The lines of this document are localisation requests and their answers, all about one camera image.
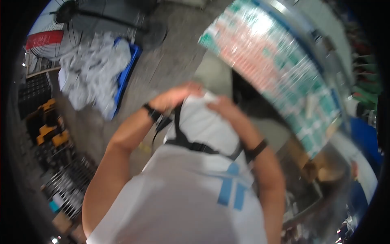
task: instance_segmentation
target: person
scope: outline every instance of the person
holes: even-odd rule
[[[173,108],[165,143],[132,177],[131,152],[155,115]],[[230,98],[188,82],[150,100],[114,133],[82,221],[87,244],[276,244],[284,205],[279,162],[249,118]]]

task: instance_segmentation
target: blue container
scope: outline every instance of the blue container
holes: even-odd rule
[[[116,45],[120,39],[121,39],[121,37],[118,37],[117,39],[115,39],[114,45]],[[130,47],[130,53],[131,53],[131,60],[130,60],[129,64],[127,65],[127,67],[122,72],[119,73],[118,80],[117,80],[118,92],[114,98],[116,107],[115,107],[115,111],[113,111],[113,113],[112,113],[111,118],[109,118],[109,119],[112,119],[117,114],[121,96],[123,95],[124,91],[126,90],[126,86],[128,84],[130,70],[133,67],[135,59],[139,58],[139,56],[141,56],[141,53],[142,53],[141,48],[137,45],[129,43],[129,47]]]

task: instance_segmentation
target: industrial fan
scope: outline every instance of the industrial fan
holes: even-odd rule
[[[167,27],[149,21],[124,0],[52,0],[34,23],[26,50],[56,60],[78,46],[85,36],[107,31],[132,39],[148,50],[164,41]]]

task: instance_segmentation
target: cardboard box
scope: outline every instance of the cardboard box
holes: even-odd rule
[[[87,238],[84,234],[83,225],[79,224],[71,233],[71,236],[78,244],[85,244],[87,242]]]
[[[66,214],[64,214],[64,212],[62,211],[57,214],[57,216],[53,219],[52,223],[63,235],[67,235],[72,227],[72,222],[69,220],[68,216],[66,216]]]

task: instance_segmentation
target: warehouse floor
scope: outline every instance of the warehouse floor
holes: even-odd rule
[[[174,3],[157,7],[153,18],[168,25],[164,43],[153,51],[143,52],[138,60],[126,88],[118,114],[111,121],[105,121],[100,112],[92,107],[75,111],[67,97],[53,83],[53,94],[58,109],[76,147],[87,152],[97,164],[100,163],[107,144],[118,126],[142,104],[155,95],[190,79],[202,61],[205,48],[197,44],[203,31],[223,12],[231,0],[214,0],[204,10]],[[51,73],[51,80],[57,80],[57,73]],[[149,146],[154,132],[148,134],[143,145],[131,156],[132,174],[141,172],[149,160]],[[155,145],[162,143],[160,133]]]

